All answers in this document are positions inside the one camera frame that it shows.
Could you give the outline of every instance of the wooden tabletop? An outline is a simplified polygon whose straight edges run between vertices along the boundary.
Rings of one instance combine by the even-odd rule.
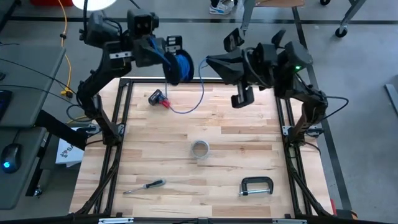
[[[114,80],[101,91],[107,114],[113,112],[117,89],[118,80]],[[272,90],[255,90],[253,104],[234,109],[230,97],[237,94],[235,86],[206,84],[203,102],[194,112],[175,114],[163,106],[148,104],[148,97],[156,89],[163,91],[164,85],[133,86],[113,214],[179,218],[280,218],[286,213],[293,214]],[[169,100],[178,111],[195,106],[200,95],[201,87],[197,84],[169,88]],[[292,107],[298,120],[301,103],[292,100]],[[190,146],[195,140],[210,144],[207,159],[193,158]],[[307,141],[316,144],[313,139]],[[101,143],[86,148],[71,212],[81,208],[98,186],[104,151]],[[311,146],[301,147],[301,152],[309,189],[332,212],[319,152]],[[255,176],[270,177],[274,193],[239,197],[242,179]],[[122,194],[159,178],[167,181],[162,187]],[[249,185],[249,189],[264,187]],[[297,192],[304,211],[299,188]]]

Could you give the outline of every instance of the blue cable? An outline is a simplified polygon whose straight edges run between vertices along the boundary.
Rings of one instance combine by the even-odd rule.
[[[167,58],[165,58],[164,55],[162,55],[162,54],[157,50],[155,41],[154,41],[152,38],[150,39],[150,41],[152,42],[152,45],[154,46],[154,49],[155,49],[156,53],[163,59],[163,61],[165,61],[168,65],[171,65],[170,62],[167,60]],[[188,78],[189,78],[189,77],[188,77],[188,73],[189,73],[189,71],[190,71],[190,65],[189,65],[188,59],[187,59],[186,57],[184,57],[183,55],[177,55],[177,56],[176,56],[176,59],[177,59],[178,64],[180,65],[180,69],[181,69],[181,79],[187,81]],[[192,109],[190,109],[190,110],[188,110],[188,111],[183,111],[183,112],[181,112],[181,111],[176,111],[176,110],[174,110],[174,109],[170,106],[170,109],[171,109],[174,113],[177,113],[177,114],[187,114],[187,113],[191,113],[192,111],[194,111],[194,110],[196,110],[196,109],[198,108],[198,106],[200,105],[201,101],[203,100],[203,96],[205,95],[205,84],[203,83],[203,79],[202,79],[202,77],[201,77],[201,75],[200,75],[200,70],[201,70],[202,68],[206,67],[206,66],[204,66],[204,67],[201,66],[201,65],[203,64],[203,62],[206,62],[206,59],[203,59],[203,60],[200,62],[199,67],[198,67],[198,74],[199,74],[199,79],[200,79],[200,84],[201,84],[201,97],[200,97],[200,100],[199,100],[198,104],[197,104],[194,108],[192,108]],[[166,98],[167,98],[167,81],[166,81],[166,83],[165,83],[165,96],[166,96]]]

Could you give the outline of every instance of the concrete floor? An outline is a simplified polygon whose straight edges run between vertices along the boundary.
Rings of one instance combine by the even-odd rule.
[[[59,8],[30,6],[28,2],[18,8],[14,16],[62,17]],[[161,18],[208,19],[241,18],[242,6],[228,16],[212,16],[208,13],[208,1],[197,0],[137,0],[149,11],[155,11]],[[305,1],[298,9],[301,19],[340,20],[349,8],[348,1],[332,1],[322,7],[316,0]],[[127,8],[133,7],[128,1],[120,0],[106,10],[109,17],[124,17]],[[354,17],[354,20],[398,21],[398,2],[389,0],[368,0]],[[81,11],[67,9],[70,17],[80,17]],[[293,19],[292,10],[281,8],[256,8],[253,19]],[[191,54],[195,65],[207,55],[222,54],[222,41],[240,24],[216,23],[161,23],[155,31],[158,36],[181,35],[185,49]],[[82,23],[68,23],[67,54],[73,65],[72,88],[76,89],[80,80],[88,76],[90,69],[98,66],[101,51],[86,46],[78,40],[78,30]],[[343,175],[346,181],[353,210],[360,219],[379,222],[398,222],[398,117],[389,101],[383,85],[398,74],[398,26],[397,25],[350,25],[348,35],[343,39],[333,36],[336,25],[303,25],[308,49],[314,59],[314,70],[319,87],[327,95],[344,96],[350,104],[329,119]],[[297,40],[294,24],[251,24],[246,36],[245,47],[258,42],[269,42],[281,28],[287,33],[284,43]],[[0,41],[20,44],[58,45],[62,22],[9,21],[0,33]],[[62,63],[58,79],[67,80],[67,64]],[[209,68],[202,72],[205,77],[216,77]],[[162,76],[160,66],[134,69],[129,76]],[[52,91],[58,93],[60,87],[54,85]],[[334,111],[342,102],[330,101],[328,112]],[[62,121],[66,121],[65,109],[68,105],[49,96],[45,108]],[[322,150],[323,168],[328,182],[330,196],[341,207],[336,182],[326,151],[323,137],[318,143]],[[73,192],[77,172],[69,171],[65,178],[50,179],[48,189],[36,200],[35,205],[22,198],[13,211],[0,211],[0,220],[48,217],[68,212],[68,204]]]

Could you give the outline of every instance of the caster wheel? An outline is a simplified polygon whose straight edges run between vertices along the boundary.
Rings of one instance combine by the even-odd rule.
[[[340,33],[340,28],[337,28],[335,35],[338,38],[342,38],[342,37],[345,37],[345,35],[347,35],[347,33],[348,33],[347,28],[344,28],[342,33]]]
[[[330,0],[321,0],[320,2],[322,6],[327,6],[330,3]]]

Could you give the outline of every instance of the clamp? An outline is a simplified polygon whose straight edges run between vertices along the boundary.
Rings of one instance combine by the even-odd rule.
[[[253,184],[253,183],[267,183],[268,189],[248,190],[248,184]],[[246,177],[242,180],[242,184],[239,186],[239,196],[248,196],[249,194],[258,194],[258,193],[272,194],[273,191],[274,191],[274,182],[269,177]]]
[[[166,96],[163,95],[162,91],[156,90],[149,98],[148,102],[150,105],[155,106],[157,104],[162,104],[167,109],[170,108],[170,101]]]

